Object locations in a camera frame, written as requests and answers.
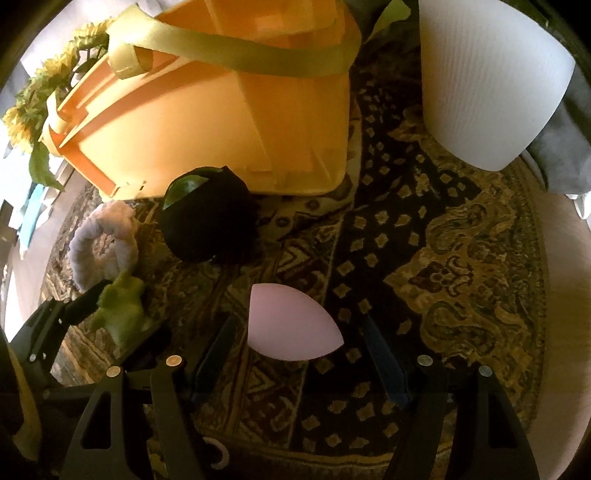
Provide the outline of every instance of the floor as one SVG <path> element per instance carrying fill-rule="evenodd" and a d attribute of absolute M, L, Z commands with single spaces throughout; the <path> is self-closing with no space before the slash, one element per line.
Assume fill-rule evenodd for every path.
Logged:
<path fill-rule="evenodd" d="M 9 258 L 12 274 L 8 291 L 4 295 L 6 298 L 4 327 L 9 340 L 39 305 L 41 285 L 51 250 L 66 215 L 85 185 L 87 180 L 75 171 L 65 186 L 65 192 L 54 202 L 49 219 L 35 230 L 23 259 L 20 258 L 18 243 L 12 249 Z"/>

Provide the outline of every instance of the orange plastic bin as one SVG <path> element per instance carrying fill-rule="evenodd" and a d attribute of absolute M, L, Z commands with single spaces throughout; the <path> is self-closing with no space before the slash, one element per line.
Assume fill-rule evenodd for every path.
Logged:
<path fill-rule="evenodd" d="M 200 166 L 228 166 L 255 193 L 322 194 L 340 184 L 347 70 L 361 43 L 342 0 L 191 0 L 157 20 L 134 6 L 111 25 L 109 54 L 50 113 L 42 140 L 52 153 L 104 199 L 163 196 L 172 180 Z M 159 40 L 154 26 L 164 29 Z M 212 45 L 241 40 L 228 55 L 210 48 L 221 57 L 212 63 L 187 58 L 196 50 L 165 53 L 174 50 L 171 38 L 190 37 L 189 30 L 209 34 Z M 140 64 L 149 57 L 146 73 L 121 79 L 124 67 L 118 78 L 112 46 L 141 47 L 143 36 L 157 44 L 131 47 Z M 250 49 L 260 46 L 281 60 L 260 65 L 278 74 L 258 73 Z M 328 64 L 319 61 L 324 54 Z M 238 68 L 223 66 L 224 55 Z"/>

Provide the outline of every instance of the sunflower leaf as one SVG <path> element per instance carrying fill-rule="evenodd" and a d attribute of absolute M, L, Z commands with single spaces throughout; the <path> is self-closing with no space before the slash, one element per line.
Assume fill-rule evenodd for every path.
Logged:
<path fill-rule="evenodd" d="M 29 173 L 34 182 L 45 187 L 55 188 L 60 192 L 64 191 L 63 185 L 49 170 L 49 150 L 42 142 L 37 141 L 33 145 L 33 153 L 29 159 Z"/>

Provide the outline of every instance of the patterned rug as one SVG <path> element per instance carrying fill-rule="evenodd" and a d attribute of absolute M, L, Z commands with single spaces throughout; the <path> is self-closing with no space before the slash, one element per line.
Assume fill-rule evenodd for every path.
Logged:
<path fill-rule="evenodd" d="M 135 275 L 148 285 L 147 314 L 173 331 L 168 353 L 182 354 L 212 328 L 217 310 L 242 321 L 216 390 L 194 419 L 229 448 L 241 478 L 382 478 L 408 416 L 387 401 L 366 351 L 359 329 L 368 312 L 413 355 L 438 356 L 453 368 L 490 365 L 526 428 L 535 416 L 545 258 L 522 184 L 526 167 L 517 160 L 487 172 L 454 158 L 425 131 L 420 83 L 384 68 L 391 62 L 383 54 L 368 58 L 352 78 L 342 185 L 320 197 L 258 198 L 258 249 L 242 264 L 179 261 L 154 220 L 158 202 L 130 202 L 141 222 Z M 67 246 L 99 203 L 89 186 L 74 204 L 42 299 L 78 295 Z M 323 304 L 345 345 L 311 362 L 250 350 L 249 292 L 261 282 L 295 287 Z M 53 373 L 63 384 L 98 381 L 119 353 L 89 323 L 71 328 L 60 350 Z M 433 479 L 443 478 L 454 416 L 450 404 Z M 158 478 L 166 478 L 156 436 L 148 446 Z"/>

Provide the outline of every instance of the metal screw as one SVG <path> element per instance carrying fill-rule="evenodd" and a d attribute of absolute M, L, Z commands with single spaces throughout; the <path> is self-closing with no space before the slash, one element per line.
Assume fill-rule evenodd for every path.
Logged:
<path fill-rule="evenodd" d="M 115 378 L 120 373 L 121 373 L 121 367 L 118 367 L 116 365 L 109 367 L 107 369 L 107 377 L 109 377 L 109 378 Z"/>
<path fill-rule="evenodd" d="M 419 365 L 422 365 L 424 367 L 430 367 L 431 365 L 433 365 L 433 358 L 431 358 L 428 355 L 419 355 L 417 357 L 417 362 Z"/>
<path fill-rule="evenodd" d="M 171 355 L 166 359 L 166 364 L 169 367 L 177 367 L 181 364 L 182 361 L 183 359 L 180 355 Z"/>
<path fill-rule="evenodd" d="M 492 377 L 492 368 L 487 367 L 486 365 L 481 365 L 478 369 L 478 373 L 480 373 L 483 377 Z"/>

